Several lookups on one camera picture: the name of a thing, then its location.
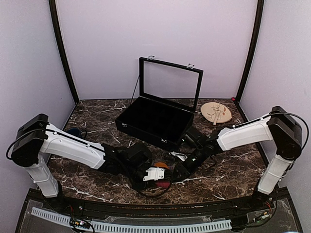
marble surface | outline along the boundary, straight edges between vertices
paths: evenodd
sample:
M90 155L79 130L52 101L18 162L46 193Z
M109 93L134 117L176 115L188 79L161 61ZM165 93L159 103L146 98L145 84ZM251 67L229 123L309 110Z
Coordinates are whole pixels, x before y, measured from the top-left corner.
M224 104L232 112L233 118L221 124L222 127L243 122L241 115L231 100L199 100L193 125L205 134L210 134L218 126L213 126L200 113L206 102ZM178 100L191 104L190 100ZM140 140L119 132L114 120L127 108L129 100L83 100L74 110L67 123L69 128L86 129L87 140L112 146L130 146ZM154 162L165 162L174 166L174 159L167 151L148 145ZM182 146L181 151L189 148ZM128 179L122 175L113 176L89 168L78 162L52 156L49 168L60 181L63 192L68 197L85 200L128 204L186 204L206 201L227 200L249 196L262 175L265 165L255 145L242 146L218 154L217 165L210 168L213 161L205 163L183 182L174 183L163 196L150 199L139 195L130 188Z

robotic arm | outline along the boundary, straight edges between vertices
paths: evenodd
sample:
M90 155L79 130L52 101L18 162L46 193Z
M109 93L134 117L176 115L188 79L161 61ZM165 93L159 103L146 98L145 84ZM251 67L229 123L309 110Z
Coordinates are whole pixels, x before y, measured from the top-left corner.
M39 114L18 130L17 139L11 144L14 146L11 158L28 171L46 199L61 202L61 185L50 173L40 153L66 157L105 173L121 173L130 179L135 190L144 190L157 180L178 182L186 179L212 155L250 143L274 140L276 154L253 195L258 202L268 198L301 154L301 126L284 113L281 107L274 107L271 113L261 118L213 131L209 136L191 127L185 141L196 149L184 161L177 163L173 177L167 169L152 167L151 153L143 144L115 148L92 143L58 129L48 122L48 116L44 114Z

lid frame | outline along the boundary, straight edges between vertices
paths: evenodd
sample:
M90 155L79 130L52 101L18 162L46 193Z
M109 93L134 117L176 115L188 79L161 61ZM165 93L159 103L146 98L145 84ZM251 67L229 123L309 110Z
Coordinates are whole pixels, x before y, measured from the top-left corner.
M158 96L154 96L154 95L150 95L144 92L144 63L145 62L150 62L150 63L156 63L156 64L160 64L160 65L165 65L165 66L169 66L169 67L175 67L175 68L179 68L179 69L184 69L184 70L188 70L188 71L192 71L195 73L198 73L198 83L197 83L197 87L196 87L196 91L195 91L195 97L194 97L194 104L193 107L189 107L180 103L176 103L167 99L163 99L161 97ZM170 62L164 62L164 61L160 61L160 60L155 60L155 59L148 59L145 57L140 57L139 58L139 95L151 100L155 100L157 102L161 102L167 105L171 105L177 108L181 108L183 110L186 111L190 111L190 112L195 112L196 110L196 106L198 103L198 99L199 99L199 94L200 94L200 88L201 88L201 83L202 83L202 77L203 77L203 70L200 69L195 69L192 66L183 66L183 65L179 65L179 64L175 64L175 63L170 63Z

black vertical post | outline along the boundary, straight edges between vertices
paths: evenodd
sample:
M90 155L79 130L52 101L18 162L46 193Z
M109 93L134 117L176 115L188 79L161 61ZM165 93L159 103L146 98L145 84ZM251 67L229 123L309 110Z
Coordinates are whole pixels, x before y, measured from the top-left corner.
M57 42L57 46L58 46L59 55L60 55L60 58L62 60L63 68L65 71L65 75L67 78L67 82L68 82L73 100L77 104L79 102L79 97L78 97L76 87L74 86L73 78L72 78L72 75L71 75L71 72L69 69L69 64L68 64L67 56L65 53L65 47L64 47L60 27L59 27L59 21L58 21L58 16L57 16L57 9L56 9L55 0L49 0L49 4L50 4L52 23L53 23L53 27L54 27L54 33L55 33L55 38L56 38L56 42Z
M255 22L254 22L254 28L253 28L253 34L252 34L252 39L251 39L251 43L250 43L250 46L249 46L248 55L247 55L247 58L246 58L246 63L245 63L242 79L241 79L241 82L240 82L240 86L239 86L239 89L238 89L238 92L237 92L237 96L235 97L235 100L237 101L237 103L239 103L241 101L241 98L242 98L242 95L243 95L243 91L245 89L247 78L248 78L248 75L249 75L249 71L251 69L251 65L252 65L252 62L253 62L253 58L254 58L254 54L255 54L255 49L256 49L256 44L257 44L258 35L259 35L261 18L262 18L263 4L264 4L264 0L258 0L256 16L255 16Z

black box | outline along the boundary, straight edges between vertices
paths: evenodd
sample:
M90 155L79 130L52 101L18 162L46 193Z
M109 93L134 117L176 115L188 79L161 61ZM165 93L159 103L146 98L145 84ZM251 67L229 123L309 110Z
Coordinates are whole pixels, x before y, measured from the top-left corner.
M168 67L178 68L178 70L176 70L177 77L178 73L182 70L192 72L191 75L198 75L197 83L194 83L194 88L196 89L195 93L193 93L195 94L194 105L187 106L174 102L173 99L164 99L159 96L145 93L145 63L164 65L156 65L160 67L160 71L165 70ZM185 132L193 123L193 117L200 93L202 76L203 71L194 69L191 64L189 64L189 66L182 66L174 63L140 57L139 97L117 117L117 129L156 147L170 151L178 150Z

